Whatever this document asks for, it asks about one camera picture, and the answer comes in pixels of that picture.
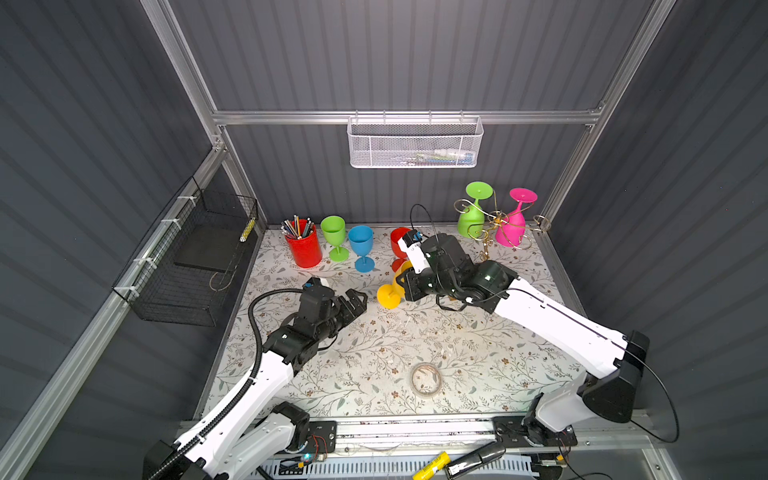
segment table surface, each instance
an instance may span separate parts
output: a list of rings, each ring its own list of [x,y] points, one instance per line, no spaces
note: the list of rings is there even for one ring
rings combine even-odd
[[[293,263],[279,230],[268,230],[248,279],[225,351],[203,413],[208,413],[250,370],[255,353],[247,307],[261,293],[300,288],[310,276],[327,278],[341,294],[349,288],[368,294],[368,311],[345,328],[336,343],[310,360],[294,380],[272,399],[259,416],[289,401],[312,417],[344,415],[409,415],[429,413],[524,412],[539,392],[558,388],[578,375],[581,366],[560,349],[509,319],[468,307],[447,312],[430,295],[418,302],[403,300],[394,310],[381,307],[377,289],[391,283],[395,259],[389,245],[392,228],[374,228],[370,273],[359,273],[358,258],[333,263],[331,248],[322,244],[323,260],[310,269]],[[438,231],[456,235],[477,261],[482,245],[457,234],[455,227]],[[349,248],[349,241],[344,246]],[[562,303],[536,243],[528,250],[494,245],[491,259],[517,271],[541,292]],[[256,319],[263,339],[298,309],[298,295],[275,295],[259,303]],[[420,364],[432,364],[419,367]],[[442,380],[433,396],[428,392]]]

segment black wire basket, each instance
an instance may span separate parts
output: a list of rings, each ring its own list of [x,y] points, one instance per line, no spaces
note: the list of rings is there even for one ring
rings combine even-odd
[[[169,224],[152,251],[126,266],[124,271],[141,262],[133,283],[113,290],[143,320],[198,326],[226,322],[256,246],[256,232],[245,234],[255,230],[256,220],[255,199],[199,189],[175,219],[161,220]],[[199,243],[202,233],[216,243],[196,251],[218,253],[219,266],[190,264],[191,244]]]

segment white wire basket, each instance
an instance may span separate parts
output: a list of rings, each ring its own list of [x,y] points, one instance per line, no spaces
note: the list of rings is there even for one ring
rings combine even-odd
[[[482,122],[464,115],[381,114],[349,117],[354,168],[472,168]]]

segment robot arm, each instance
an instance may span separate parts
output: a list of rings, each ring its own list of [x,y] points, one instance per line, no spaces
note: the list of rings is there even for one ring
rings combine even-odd
[[[174,446],[158,442],[144,458],[142,478],[239,480],[275,453],[299,450],[307,439],[310,416],[288,402],[243,434],[267,402],[317,354],[319,343],[338,335],[366,311],[366,294],[351,289],[346,293],[349,298],[336,296],[320,279],[310,279],[303,288],[299,311],[288,316],[264,343],[255,378],[249,369],[210,413],[179,436]],[[247,382],[253,384],[243,394]],[[190,443],[192,447],[173,465],[162,466],[170,463],[179,446]]]
[[[492,260],[472,262],[455,237],[437,233],[424,238],[411,230],[400,241],[412,269],[396,279],[413,301],[436,295],[450,296],[467,306],[510,319],[556,345],[586,370],[560,389],[539,394],[524,427],[536,443],[549,432],[561,432],[571,423],[595,416],[628,422],[644,369],[648,338],[629,337],[598,325],[550,300],[514,271]]]

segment wire basket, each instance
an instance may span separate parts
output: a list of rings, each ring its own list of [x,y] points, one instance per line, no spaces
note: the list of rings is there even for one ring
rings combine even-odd
[[[350,117],[346,131],[354,168],[472,168],[483,135],[480,117],[463,115],[455,121],[384,115],[378,123]]]
[[[141,262],[133,283],[113,290],[143,320],[198,326],[226,321],[245,280],[257,235],[251,233],[245,242],[234,240],[237,245],[223,272],[179,265],[176,258],[196,228],[229,230],[238,237],[235,232],[242,233],[256,215],[257,202],[251,197],[198,190],[175,219],[162,220],[170,224],[157,246],[144,258],[132,260]]]

